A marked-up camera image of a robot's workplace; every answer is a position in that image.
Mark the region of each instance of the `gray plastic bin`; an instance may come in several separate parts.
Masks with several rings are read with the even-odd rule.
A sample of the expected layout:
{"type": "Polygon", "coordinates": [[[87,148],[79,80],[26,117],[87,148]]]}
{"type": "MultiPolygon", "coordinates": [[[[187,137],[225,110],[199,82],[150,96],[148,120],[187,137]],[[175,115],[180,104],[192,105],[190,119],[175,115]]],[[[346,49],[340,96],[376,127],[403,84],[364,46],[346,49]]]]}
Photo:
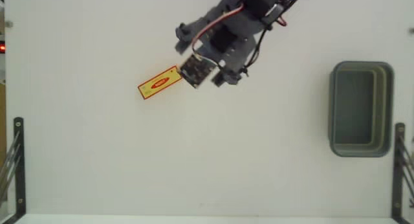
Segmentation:
{"type": "Polygon", "coordinates": [[[382,157],[391,146],[393,69],[343,62],[331,74],[329,138],[341,157],[382,157]]]}

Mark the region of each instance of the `red cable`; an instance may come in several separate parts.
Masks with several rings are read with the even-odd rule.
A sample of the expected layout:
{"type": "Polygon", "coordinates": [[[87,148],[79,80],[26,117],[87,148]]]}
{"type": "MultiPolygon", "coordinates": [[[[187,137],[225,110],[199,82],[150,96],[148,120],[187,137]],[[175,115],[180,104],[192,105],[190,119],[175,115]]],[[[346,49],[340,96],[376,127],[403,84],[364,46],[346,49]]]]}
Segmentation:
{"type": "Polygon", "coordinates": [[[221,17],[217,18],[216,20],[212,21],[209,25],[207,25],[206,27],[204,27],[194,38],[193,38],[193,42],[192,42],[192,47],[193,47],[193,51],[194,50],[194,46],[196,44],[196,42],[201,38],[201,36],[203,34],[205,34],[207,31],[209,31],[211,28],[213,28],[214,26],[216,26],[218,23],[228,19],[229,17],[232,17],[240,12],[243,11],[243,9],[245,8],[245,6],[242,4],[239,8],[236,8],[228,13],[223,14],[221,17]]]}
{"type": "Polygon", "coordinates": [[[285,21],[285,19],[283,19],[282,16],[280,16],[278,18],[278,20],[276,20],[276,22],[278,22],[282,27],[286,27],[287,26],[287,22],[285,21]]]}

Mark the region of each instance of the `robotic arm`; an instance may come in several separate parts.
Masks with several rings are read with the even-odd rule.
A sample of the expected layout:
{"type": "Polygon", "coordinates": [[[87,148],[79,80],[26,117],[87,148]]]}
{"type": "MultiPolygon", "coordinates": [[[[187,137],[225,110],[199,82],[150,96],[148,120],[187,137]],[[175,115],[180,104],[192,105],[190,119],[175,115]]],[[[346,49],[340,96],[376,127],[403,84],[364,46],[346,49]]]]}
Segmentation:
{"type": "Polygon", "coordinates": [[[176,34],[180,40],[175,49],[180,54],[188,47],[193,55],[180,68],[182,77],[194,88],[218,67],[212,82],[237,85],[241,74],[248,72],[259,56],[260,44],[274,22],[286,26],[281,17],[297,0],[221,0],[204,17],[182,23],[176,34]],[[254,35],[262,32],[259,42],[254,35]],[[195,44],[201,41],[198,49],[195,44]]]}

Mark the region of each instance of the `black metal bracket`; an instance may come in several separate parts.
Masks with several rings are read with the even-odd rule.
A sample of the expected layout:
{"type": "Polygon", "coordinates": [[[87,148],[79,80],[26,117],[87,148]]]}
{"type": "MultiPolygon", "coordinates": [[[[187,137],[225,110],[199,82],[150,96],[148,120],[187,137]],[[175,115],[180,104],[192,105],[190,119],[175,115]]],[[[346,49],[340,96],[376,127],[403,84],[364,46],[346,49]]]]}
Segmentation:
{"type": "Polygon", "coordinates": [[[3,224],[13,224],[19,221],[26,214],[26,179],[25,179],[25,132],[23,118],[14,119],[14,137],[16,145],[20,149],[14,159],[16,163],[15,182],[16,182],[16,214],[5,221],[3,224]]]}
{"type": "Polygon", "coordinates": [[[391,208],[391,217],[399,224],[410,224],[407,220],[402,217],[402,189],[404,180],[407,182],[410,192],[412,192],[412,187],[410,180],[404,168],[407,169],[409,176],[412,180],[412,173],[409,165],[412,163],[411,158],[408,154],[408,151],[404,145],[404,139],[406,134],[406,125],[403,123],[398,123],[395,126],[395,149],[394,149],[394,172],[393,172],[393,198],[392,198],[392,208],[391,208]]]}

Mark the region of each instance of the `white table surface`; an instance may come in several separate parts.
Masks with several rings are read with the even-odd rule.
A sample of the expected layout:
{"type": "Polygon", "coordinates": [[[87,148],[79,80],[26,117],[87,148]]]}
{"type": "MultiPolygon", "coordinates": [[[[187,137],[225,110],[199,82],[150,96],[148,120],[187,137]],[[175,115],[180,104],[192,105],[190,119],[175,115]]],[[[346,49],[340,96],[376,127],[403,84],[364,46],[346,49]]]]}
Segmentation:
{"type": "Polygon", "coordinates": [[[143,101],[138,84],[185,60],[175,27],[218,1],[6,0],[29,213],[390,216],[392,153],[329,147],[329,74],[390,63],[394,122],[413,133],[413,0],[300,0],[237,87],[181,82],[143,101]]]}
{"type": "Polygon", "coordinates": [[[29,214],[16,224],[396,224],[386,218],[207,218],[29,214]]]}

